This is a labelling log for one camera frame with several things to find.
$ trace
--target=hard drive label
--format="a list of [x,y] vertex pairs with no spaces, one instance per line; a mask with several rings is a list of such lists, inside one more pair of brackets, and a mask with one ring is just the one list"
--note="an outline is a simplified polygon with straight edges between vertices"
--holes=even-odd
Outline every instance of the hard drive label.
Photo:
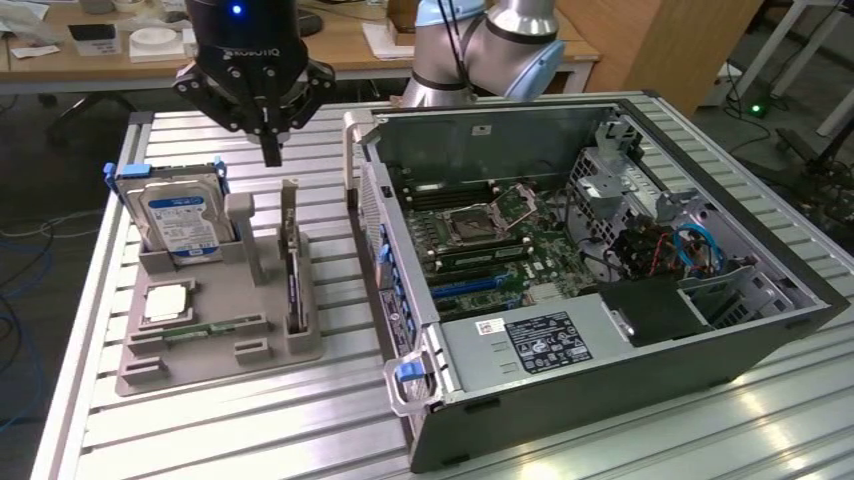
[[167,250],[193,257],[207,255],[219,248],[214,226],[203,215],[207,210],[202,197],[181,197],[149,202]]

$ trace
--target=power supply label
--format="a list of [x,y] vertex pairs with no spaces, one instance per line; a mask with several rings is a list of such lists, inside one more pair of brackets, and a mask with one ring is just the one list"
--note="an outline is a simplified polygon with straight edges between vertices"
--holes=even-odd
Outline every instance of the power supply label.
[[529,373],[541,373],[593,360],[566,312],[507,323],[505,329]]

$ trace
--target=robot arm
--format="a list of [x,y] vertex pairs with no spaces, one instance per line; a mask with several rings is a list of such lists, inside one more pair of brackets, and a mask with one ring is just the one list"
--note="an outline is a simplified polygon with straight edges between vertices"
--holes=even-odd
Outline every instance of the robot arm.
[[489,12],[483,0],[422,0],[417,28],[403,106],[470,103],[469,82],[517,101],[530,101],[546,90],[565,49],[554,0],[501,0]]
[[[187,0],[199,53],[174,89],[227,130],[259,143],[267,166],[335,91],[333,67],[309,58],[295,0]],[[546,90],[561,65],[554,0],[423,0],[403,105],[470,103],[477,85],[513,100]],[[306,83],[298,83],[302,74]]]
[[[199,53],[173,88],[227,130],[246,131],[269,167],[281,145],[335,91],[333,67],[309,58],[295,0],[187,0]],[[298,84],[302,74],[307,81]]]

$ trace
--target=document on desk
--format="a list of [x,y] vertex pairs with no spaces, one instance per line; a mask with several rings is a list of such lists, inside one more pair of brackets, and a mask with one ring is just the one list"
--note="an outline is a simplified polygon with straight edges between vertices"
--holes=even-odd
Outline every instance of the document on desk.
[[[36,17],[39,17],[39,20],[44,20],[44,16],[48,14],[48,6],[47,5],[42,5],[40,3],[32,3],[32,2],[11,2],[8,0],[0,0],[0,7],[26,7]],[[12,29],[10,28],[10,26],[3,22],[3,18],[0,17],[0,32],[11,32]]]
[[365,32],[365,38],[369,40],[371,52],[381,60],[398,60],[415,56],[415,47],[395,45],[385,24],[363,23],[362,31]]
[[42,55],[47,55],[50,53],[59,52],[59,47],[56,45],[48,45],[47,47],[34,47],[34,48],[12,48],[12,55],[15,58],[30,58],[30,57],[40,57]]

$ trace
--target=blue latch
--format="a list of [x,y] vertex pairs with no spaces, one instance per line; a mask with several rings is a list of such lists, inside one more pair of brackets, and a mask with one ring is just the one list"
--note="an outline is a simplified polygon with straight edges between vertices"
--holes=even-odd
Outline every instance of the blue latch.
[[395,377],[398,377],[401,383],[425,378],[425,366],[422,362],[415,361],[398,365],[398,368],[395,368]]
[[386,263],[389,261],[389,257],[391,256],[391,245],[385,244],[379,249],[379,263]]
[[119,186],[117,185],[117,164],[110,162],[105,164],[105,183],[110,191],[119,195]]
[[226,181],[226,175],[229,175],[229,168],[226,162],[219,155],[214,157],[214,169],[217,170],[217,176],[219,177],[219,188],[226,195],[231,193],[229,189],[229,182]]
[[151,165],[147,163],[133,163],[122,169],[123,178],[149,178],[151,176]]

